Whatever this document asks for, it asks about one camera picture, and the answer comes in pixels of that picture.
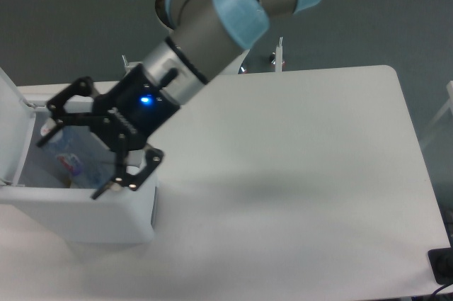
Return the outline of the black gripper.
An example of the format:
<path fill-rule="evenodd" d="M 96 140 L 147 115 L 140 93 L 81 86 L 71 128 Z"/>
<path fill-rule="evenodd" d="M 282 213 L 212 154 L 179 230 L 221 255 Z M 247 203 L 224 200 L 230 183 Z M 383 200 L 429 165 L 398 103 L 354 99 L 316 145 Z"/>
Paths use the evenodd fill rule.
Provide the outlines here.
<path fill-rule="evenodd" d="M 65 104 L 75 96 L 93 100 L 91 112 L 68 113 Z M 59 131 L 68 126 L 90 127 L 109 149 L 115 152 L 113 175 L 91 195 L 97 200 L 114 184 L 137 191 L 164 160 L 164 152 L 150 144 L 148 137 L 172 117 L 180 106 L 151 83 L 143 65 L 137 65 L 105 94 L 99 94 L 89 76 L 81 77 L 53 96 L 45 107 L 55 126 L 36 143 L 44 147 Z M 127 140 L 120 146 L 120 135 Z M 127 171 L 130 151 L 144 150 L 144 166 L 136 173 Z"/>

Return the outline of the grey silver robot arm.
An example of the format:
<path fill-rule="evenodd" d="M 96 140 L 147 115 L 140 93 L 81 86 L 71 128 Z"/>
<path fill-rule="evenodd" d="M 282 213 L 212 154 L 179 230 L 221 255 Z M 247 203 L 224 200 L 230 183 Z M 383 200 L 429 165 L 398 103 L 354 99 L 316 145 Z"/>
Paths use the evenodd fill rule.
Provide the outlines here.
<path fill-rule="evenodd" d="M 164 0 L 170 35 L 111 90 L 100 93 L 81 77 L 47 102 L 53 128 L 44 147 L 66 127 L 87 127 L 115 154 L 112 185 L 136 191 L 164 154 L 147 142 L 204 86 L 265 34 L 274 16 L 296 14 L 321 0 Z"/>

